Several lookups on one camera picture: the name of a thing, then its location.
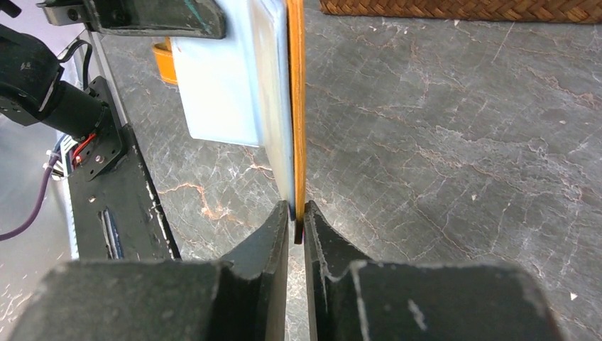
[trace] woven basket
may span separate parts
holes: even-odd
[[[602,22],[602,0],[320,0],[320,8],[347,16]]]

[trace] gray marble surface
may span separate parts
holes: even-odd
[[[325,16],[306,2],[307,192],[368,255],[502,259],[567,340],[602,340],[598,26]],[[151,39],[103,44],[186,259],[221,256],[278,199],[265,152],[192,140]],[[308,338],[291,246],[287,339]]]

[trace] purple cable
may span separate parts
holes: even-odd
[[[56,154],[53,154],[50,157],[50,161],[48,161],[48,167],[46,167],[44,175],[42,176],[42,185],[40,186],[40,192],[38,193],[38,201],[35,202],[35,206],[31,214],[29,215],[29,218],[27,218],[27,220],[16,229],[5,234],[0,234],[0,242],[20,235],[31,225],[31,223],[33,223],[35,218],[38,216],[38,213],[40,213],[40,208],[42,208],[42,202],[44,201],[44,195],[46,194],[46,187],[48,186],[48,181],[50,180],[50,174],[52,173],[55,163],[57,163],[57,161],[58,155]]]

